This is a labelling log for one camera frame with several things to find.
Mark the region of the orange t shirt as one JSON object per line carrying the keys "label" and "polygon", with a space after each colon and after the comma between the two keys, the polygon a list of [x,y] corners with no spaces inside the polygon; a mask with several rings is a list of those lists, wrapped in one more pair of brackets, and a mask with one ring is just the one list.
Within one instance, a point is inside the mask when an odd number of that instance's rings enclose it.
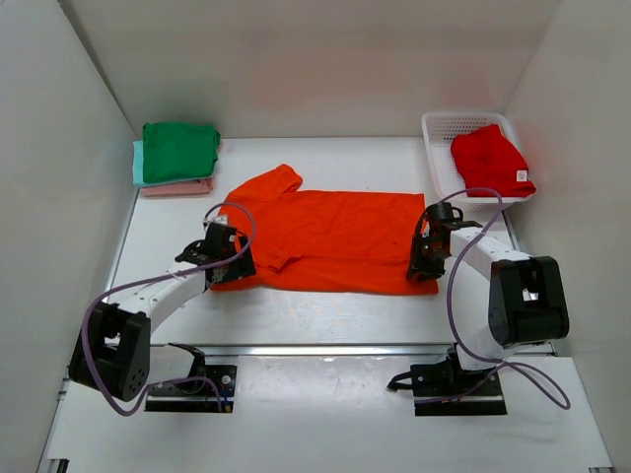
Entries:
{"label": "orange t shirt", "polygon": [[305,190],[281,165],[244,182],[222,214],[253,238],[256,273],[217,292],[263,286],[285,291],[432,296],[435,281],[406,277],[421,193]]}

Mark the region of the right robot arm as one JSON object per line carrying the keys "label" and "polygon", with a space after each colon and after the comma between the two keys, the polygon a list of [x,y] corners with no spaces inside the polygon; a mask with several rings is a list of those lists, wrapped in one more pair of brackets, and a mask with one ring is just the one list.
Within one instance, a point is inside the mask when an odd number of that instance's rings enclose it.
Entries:
{"label": "right robot arm", "polygon": [[413,282],[445,276],[448,259],[466,264],[489,283],[486,321],[471,338],[455,337],[444,361],[420,367],[419,385],[440,395],[466,393],[519,350],[565,338],[570,329],[560,268],[550,256],[531,256],[486,234],[449,202],[429,206],[413,234],[406,272]]}

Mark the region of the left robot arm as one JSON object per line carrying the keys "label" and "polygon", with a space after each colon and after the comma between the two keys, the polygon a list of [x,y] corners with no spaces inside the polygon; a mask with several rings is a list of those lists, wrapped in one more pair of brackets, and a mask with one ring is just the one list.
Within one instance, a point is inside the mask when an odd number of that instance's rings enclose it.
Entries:
{"label": "left robot arm", "polygon": [[217,393],[200,350],[182,343],[155,347],[151,337],[189,301],[255,273],[248,236],[226,223],[207,224],[204,238],[187,245],[164,275],[128,284],[131,295],[118,302],[100,298],[80,329],[70,379],[113,404],[141,400],[165,385],[185,395]]}

